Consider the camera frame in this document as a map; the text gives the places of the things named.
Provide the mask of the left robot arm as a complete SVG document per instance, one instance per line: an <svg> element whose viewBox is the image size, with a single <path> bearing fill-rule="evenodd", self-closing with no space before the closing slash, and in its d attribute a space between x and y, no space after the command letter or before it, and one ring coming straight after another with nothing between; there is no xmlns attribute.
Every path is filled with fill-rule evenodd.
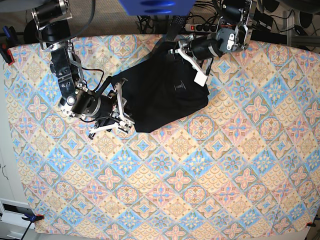
<svg viewBox="0 0 320 240"><path fill-rule="evenodd" d="M216 30L206 36L190 34L168 51L171 55L186 55L186 59L204 61L221 57L226 53L240 52L248 48L252 36L252 20L257 2L254 0L212 1L219 20Z"/></svg>

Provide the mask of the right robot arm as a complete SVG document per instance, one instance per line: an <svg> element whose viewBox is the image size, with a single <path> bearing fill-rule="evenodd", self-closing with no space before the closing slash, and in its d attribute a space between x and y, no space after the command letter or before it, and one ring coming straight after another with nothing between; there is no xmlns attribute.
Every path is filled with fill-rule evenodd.
<svg viewBox="0 0 320 240"><path fill-rule="evenodd" d="M67 0L49 0L31 11L36 26L36 38L42 50L51 55L50 70L57 77L61 92L59 108L68 117L78 118L85 123L94 123L89 138L100 131L119 130L127 134L134 120L125 112L126 99L122 86L126 79L112 85L113 89L104 95L112 83L112 77L101 79L94 89L89 89L84 79L85 68L75 54L73 36L68 20L72 18Z"/></svg>

